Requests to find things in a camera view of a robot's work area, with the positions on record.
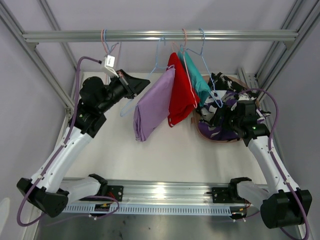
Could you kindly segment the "purple camouflage trousers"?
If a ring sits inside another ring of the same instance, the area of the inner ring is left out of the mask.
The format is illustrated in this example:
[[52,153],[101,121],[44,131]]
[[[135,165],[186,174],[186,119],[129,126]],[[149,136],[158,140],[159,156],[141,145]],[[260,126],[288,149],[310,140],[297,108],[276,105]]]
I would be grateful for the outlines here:
[[[237,102],[237,92],[218,90],[217,93],[220,95],[223,107],[232,107]],[[206,139],[211,141],[239,141],[240,138],[238,137],[236,132],[222,128],[221,126],[214,126],[212,124],[212,118],[214,117],[217,110],[220,110],[220,108],[217,106],[214,98],[209,95],[205,100],[203,107],[201,107],[199,110],[200,117],[197,123],[199,133]]]

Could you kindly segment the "black white patterned trousers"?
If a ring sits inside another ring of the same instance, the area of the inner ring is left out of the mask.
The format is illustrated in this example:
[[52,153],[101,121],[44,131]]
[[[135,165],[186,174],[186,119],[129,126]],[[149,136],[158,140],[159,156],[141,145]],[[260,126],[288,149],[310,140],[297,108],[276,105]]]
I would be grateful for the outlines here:
[[231,75],[223,74],[222,72],[219,72],[217,74],[212,72],[211,75],[203,75],[202,77],[210,87],[212,87],[212,79],[213,83],[215,84],[216,90],[219,91],[240,93],[244,90],[249,89],[249,86],[244,82]]

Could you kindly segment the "salmon pink wire hanger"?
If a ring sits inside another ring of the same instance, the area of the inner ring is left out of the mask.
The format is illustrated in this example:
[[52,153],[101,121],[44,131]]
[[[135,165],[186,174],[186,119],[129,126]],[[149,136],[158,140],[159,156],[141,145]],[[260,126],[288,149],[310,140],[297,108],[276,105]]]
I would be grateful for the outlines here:
[[185,58],[185,51],[186,51],[186,45],[187,45],[187,32],[184,28],[182,28],[182,31],[184,34],[184,45],[182,46],[182,50],[181,50],[181,47],[178,47],[178,45],[174,41],[172,41],[170,43],[170,45],[171,45],[171,50],[173,53],[176,52],[175,48],[177,48],[177,51],[181,52],[181,54],[182,54],[185,72],[187,74],[187,78],[188,78],[188,82],[189,82],[190,93],[192,94],[192,97],[193,97],[193,107],[196,109],[198,107],[198,102],[196,99],[196,95],[193,91],[192,81],[190,79],[189,70],[188,70],[188,66],[187,66],[186,58]]

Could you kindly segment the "lilac trousers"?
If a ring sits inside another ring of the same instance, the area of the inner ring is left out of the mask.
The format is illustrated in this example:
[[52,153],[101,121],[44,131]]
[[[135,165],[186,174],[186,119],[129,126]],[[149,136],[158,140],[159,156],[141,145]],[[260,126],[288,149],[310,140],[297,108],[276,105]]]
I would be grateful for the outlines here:
[[175,71],[173,66],[167,69],[136,104],[133,130],[137,141],[146,141],[168,117]]

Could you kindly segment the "red trousers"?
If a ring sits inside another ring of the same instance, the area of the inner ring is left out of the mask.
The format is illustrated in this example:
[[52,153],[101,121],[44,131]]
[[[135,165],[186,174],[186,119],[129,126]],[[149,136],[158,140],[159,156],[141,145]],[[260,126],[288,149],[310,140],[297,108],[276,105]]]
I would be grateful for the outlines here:
[[189,116],[200,103],[200,98],[175,52],[170,55],[168,66],[174,68],[174,81],[167,117],[168,125],[173,128]]

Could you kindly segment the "light blue wire hanger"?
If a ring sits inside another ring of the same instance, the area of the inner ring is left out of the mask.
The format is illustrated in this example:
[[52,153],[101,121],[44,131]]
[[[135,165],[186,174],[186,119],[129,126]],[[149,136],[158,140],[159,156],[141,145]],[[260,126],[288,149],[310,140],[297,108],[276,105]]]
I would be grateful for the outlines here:
[[102,41],[105,46],[106,53],[111,54],[115,50],[115,48],[120,44],[120,42],[116,42],[110,46],[107,41],[107,31],[108,31],[107,29],[104,29],[102,31]]

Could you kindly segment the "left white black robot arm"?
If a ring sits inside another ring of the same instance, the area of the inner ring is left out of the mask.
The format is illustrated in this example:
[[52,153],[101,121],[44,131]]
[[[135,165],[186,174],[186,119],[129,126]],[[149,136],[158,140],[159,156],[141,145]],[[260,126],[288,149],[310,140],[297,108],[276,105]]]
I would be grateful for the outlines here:
[[123,98],[134,99],[149,84],[148,79],[133,77],[122,69],[116,72],[109,84],[104,84],[98,76],[84,80],[78,94],[77,109],[58,147],[37,173],[31,178],[21,178],[17,183],[26,201],[55,218],[75,201],[105,199],[108,181],[95,173],[68,186],[62,186],[62,180],[106,122],[105,112]]

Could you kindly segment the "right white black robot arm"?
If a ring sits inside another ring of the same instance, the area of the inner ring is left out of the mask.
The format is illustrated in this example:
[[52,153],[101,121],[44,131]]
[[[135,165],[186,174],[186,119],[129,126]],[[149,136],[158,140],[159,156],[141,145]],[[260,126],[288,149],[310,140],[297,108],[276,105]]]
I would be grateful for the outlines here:
[[233,106],[218,108],[213,125],[237,133],[250,150],[264,175],[267,190],[251,180],[242,180],[227,191],[233,202],[245,199],[260,210],[261,218],[269,229],[306,225],[312,203],[309,190],[302,190],[282,163],[264,123],[258,121],[256,103],[238,100]]

